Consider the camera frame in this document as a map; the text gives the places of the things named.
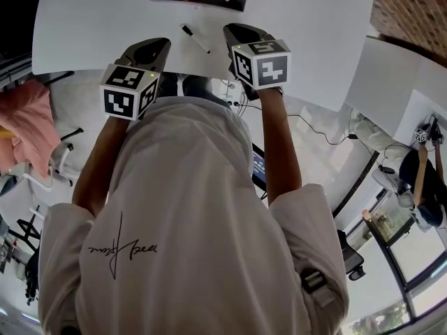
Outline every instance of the brick wall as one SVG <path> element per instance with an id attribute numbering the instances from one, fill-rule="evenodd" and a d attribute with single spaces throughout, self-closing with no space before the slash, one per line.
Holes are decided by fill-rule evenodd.
<path id="1" fill-rule="evenodd" d="M 371 24 L 447 66 L 447 0 L 374 0 Z"/>

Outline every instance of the pink cloth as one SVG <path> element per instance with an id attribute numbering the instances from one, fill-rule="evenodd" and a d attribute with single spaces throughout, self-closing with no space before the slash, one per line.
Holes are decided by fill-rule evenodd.
<path id="1" fill-rule="evenodd" d="M 36 80 L 26 81 L 7 93 L 0 93 L 0 126 L 14 133 L 0 138 L 0 171 L 29 161 L 43 177 L 61 140 L 50 108 L 50 91 Z"/>

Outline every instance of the black signature print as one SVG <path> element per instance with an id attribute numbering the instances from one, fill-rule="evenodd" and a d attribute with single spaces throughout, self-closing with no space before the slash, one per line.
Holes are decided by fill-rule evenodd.
<path id="1" fill-rule="evenodd" d="M 123 221 L 123 213 L 121 213 L 121 218 L 119 220 L 119 229 L 118 229 L 118 238 L 117 238 L 117 245 L 115 246 L 115 238 L 112 240 L 112 248 L 94 248 L 94 247 L 88 247 L 87 249 L 90 251 L 90 253 L 93 252 L 101 252 L 104 253 L 104 256 L 107 257 L 108 255 L 113 254 L 112 258 L 109 262 L 109 268 L 110 273 L 112 274 L 113 279 L 116 279 L 117 275 L 117 263 L 118 263 L 118 253 L 123 251 L 127 247 L 130 248 L 129 252 L 129 260 L 133 259 L 133 256 L 137 253 L 145 253 L 145 252 L 155 252 L 156 253 L 156 244 L 152 244 L 150 247 L 143 246 L 139 247 L 137 246 L 139 239 L 136 239 L 135 241 L 129 242 L 128 244 L 125 244 L 124 246 L 119 247 L 119 237 L 121 235 L 121 224 Z"/>

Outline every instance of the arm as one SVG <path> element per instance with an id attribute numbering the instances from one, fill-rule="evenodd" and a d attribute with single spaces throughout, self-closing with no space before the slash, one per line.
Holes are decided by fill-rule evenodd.
<path id="1" fill-rule="evenodd" d="M 436 147 L 434 149 L 434 155 L 436 160 L 436 171 L 438 173 L 439 178 L 442 180 L 443 184 L 444 182 L 444 170 L 442 168 L 442 160 L 441 160 L 441 144 L 436 143 Z"/>
<path id="2" fill-rule="evenodd" d="M 416 183 L 414 185 L 413 202 L 418 206 L 422 202 L 422 189 L 424 186 L 425 168 L 427 167 L 427 149 L 425 145 L 419 147 L 419 168 L 416 176 Z"/>
<path id="3" fill-rule="evenodd" d="M 270 205 L 278 196 L 301 187 L 301 173 L 281 93 L 276 89 L 262 89 L 258 95 L 263 114 L 265 176 Z"/>
<path id="4" fill-rule="evenodd" d="M 128 125 L 129 120 L 108 118 L 76 184 L 72 203 L 95 217 L 105 205 L 113 167 Z"/>
<path id="5" fill-rule="evenodd" d="M 81 277 L 79 257 L 93 221 L 86 209 L 74 204 L 51 206 L 43 221 L 38 314 L 44 334 L 78 328 L 74 297 Z"/>
<path id="6" fill-rule="evenodd" d="M 303 287 L 298 293 L 308 311 L 309 333 L 335 334 L 348 313 L 349 296 L 342 248 L 323 187 L 307 184 L 279 196 L 269 210 L 281 226 L 296 273 L 317 269 L 328 282 L 315 293 Z"/>

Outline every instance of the white t-shirt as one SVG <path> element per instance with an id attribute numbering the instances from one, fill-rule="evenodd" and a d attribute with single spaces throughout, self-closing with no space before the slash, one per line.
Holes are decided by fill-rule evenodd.
<path id="1" fill-rule="evenodd" d="M 124 142 L 98 217 L 58 204 L 45 218 L 43 329 L 335 333 L 348 296 L 323 188 L 306 185 L 267 209 L 252 163 L 234 112 L 199 98 L 158 100 Z M 314 269 L 305 283 L 318 290 L 303 288 L 303 269 Z"/>

